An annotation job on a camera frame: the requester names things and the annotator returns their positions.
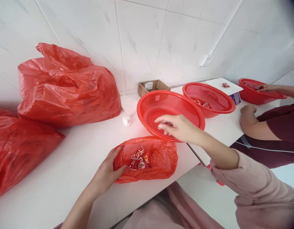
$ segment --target person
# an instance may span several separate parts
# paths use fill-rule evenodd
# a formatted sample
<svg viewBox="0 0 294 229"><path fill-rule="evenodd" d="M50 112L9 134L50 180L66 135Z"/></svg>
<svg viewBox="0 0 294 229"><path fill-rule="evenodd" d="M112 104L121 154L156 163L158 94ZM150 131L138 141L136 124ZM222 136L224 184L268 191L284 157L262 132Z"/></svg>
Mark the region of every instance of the person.
<svg viewBox="0 0 294 229"><path fill-rule="evenodd" d="M182 115L163 115L155 122L178 140L201 146L211 157L214 177L238 194L236 217L241 229L294 228L294 189L278 180L266 166L225 146ZM64 223L56 229L86 228L93 202L127 169L123 166L113 171L119 151L117 148L109 152ZM176 182L113 228L223 229Z"/></svg>
<svg viewBox="0 0 294 229"><path fill-rule="evenodd" d="M277 91L294 98L292 86L263 85L259 91ZM270 169L294 163L294 104L274 108L257 118L254 115L256 111L253 104L241 109L240 125L244 135L231 148Z"/></svg>

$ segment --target white countertop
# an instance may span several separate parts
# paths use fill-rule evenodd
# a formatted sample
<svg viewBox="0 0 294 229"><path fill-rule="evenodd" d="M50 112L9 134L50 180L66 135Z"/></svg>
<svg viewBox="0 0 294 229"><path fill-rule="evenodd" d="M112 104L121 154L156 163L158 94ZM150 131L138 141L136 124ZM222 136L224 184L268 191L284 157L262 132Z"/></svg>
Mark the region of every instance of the white countertop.
<svg viewBox="0 0 294 229"><path fill-rule="evenodd" d="M171 91L177 92L183 95L183 87L172 88ZM217 140L221 141L227 146L231 146L238 138L243 135L242 128L240 126L241 108L249 104L248 102L241 100L241 103L236 106L236 110L230 114L220 114L216 117L205 119L204 131L212 135ZM280 106L280 100L275 100L271 103L264 105L256 105L257 112L255 116L259 116L262 113ZM189 144L193 151L200 158L201 162L205 166L209 165L210 157L208 154L199 146Z"/></svg>
<svg viewBox="0 0 294 229"><path fill-rule="evenodd" d="M128 139L150 135L136 113L128 127L123 115L66 129L59 147L0 197L0 229L50 229L63 222L108 152ZM200 162L186 143L177 143L177 153L169 179L113 184L94 203L88 228L110 228Z"/></svg>

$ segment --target red plastic bag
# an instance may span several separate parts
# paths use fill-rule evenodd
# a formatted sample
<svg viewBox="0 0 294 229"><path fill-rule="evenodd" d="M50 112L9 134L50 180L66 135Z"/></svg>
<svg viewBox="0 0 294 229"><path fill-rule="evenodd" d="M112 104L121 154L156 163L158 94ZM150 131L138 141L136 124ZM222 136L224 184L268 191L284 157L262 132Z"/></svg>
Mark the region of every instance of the red plastic bag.
<svg viewBox="0 0 294 229"><path fill-rule="evenodd" d="M107 68L56 45L39 43L36 48L45 57L18 66L20 117L65 128L120 114L120 94Z"/></svg>
<svg viewBox="0 0 294 229"><path fill-rule="evenodd" d="M33 171L63 138L44 123L0 116L0 196Z"/></svg>
<svg viewBox="0 0 294 229"><path fill-rule="evenodd" d="M17 115L15 113L8 110L3 110L1 108L0 108L0 116L9 116L9 117L17 118Z"/></svg>
<svg viewBox="0 0 294 229"><path fill-rule="evenodd" d="M139 180L167 179L171 177L178 163L176 144L156 136L133 138L119 146L124 146L113 163L113 170L123 165L129 165L131 156L141 145L149 152L149 168L137 169L136 171L125 169L124 174L115 183L129 183Z"/></svg>

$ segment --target red mesh bowl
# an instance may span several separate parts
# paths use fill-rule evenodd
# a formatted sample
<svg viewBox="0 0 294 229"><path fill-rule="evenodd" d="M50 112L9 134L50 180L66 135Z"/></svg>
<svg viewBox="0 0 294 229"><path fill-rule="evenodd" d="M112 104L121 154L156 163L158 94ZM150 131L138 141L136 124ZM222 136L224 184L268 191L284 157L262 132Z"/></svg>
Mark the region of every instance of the red mesh bowl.
<svg viewBox="0 0 294 229"><path fill-rule="evenodd" d="M256 80L240 79L238 86L243 88L243 90L239 92L240 97L243 100L245 100L249 103L256 104L256 105L262 105L262 104L266 104L266 103L272 102L277 99L286 99L287 98L287 96L285 96L279 92L275 92L275 91L259 92L259 91L254 90L255 87L257 87L259 85L264 85L264 84L265 83L259 82Z"/></svg>
<svg viewBox="0 0 294 229"><path fill-rule="evenodd" d="M235 102L223 91L203 83L187 83L183 86L184 96L192 101L207 102L206 108L194 102L203 112L205 118L212 118L219 114L232 113L236 109Z"/></svg>
<svg viewBox="0 0 294 229"><path fill-rule="evenodd" d="M159 123L154 120L162 115L184 115L195 126L204 130L205 119L201 110L193 101L171 91L152 91L140 98L137 104L137 115L144 127L154 136L162 139L179 142L173 136L164 135L158 130Z"/></svg>

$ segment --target electrical outlet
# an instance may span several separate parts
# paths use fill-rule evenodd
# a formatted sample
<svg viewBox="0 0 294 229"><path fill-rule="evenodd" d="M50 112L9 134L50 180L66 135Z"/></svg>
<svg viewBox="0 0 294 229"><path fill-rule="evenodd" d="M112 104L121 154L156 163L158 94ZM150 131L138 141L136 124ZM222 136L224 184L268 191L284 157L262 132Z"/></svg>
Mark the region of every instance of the electrical outlet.
<svg viewBox="0 0 294 229"><path fill-rule="evenodd" d="M208 66L211 61L213 60L214 56L213 55L205 55L200 66L201 67L205 67L205 66Z"/></svg>

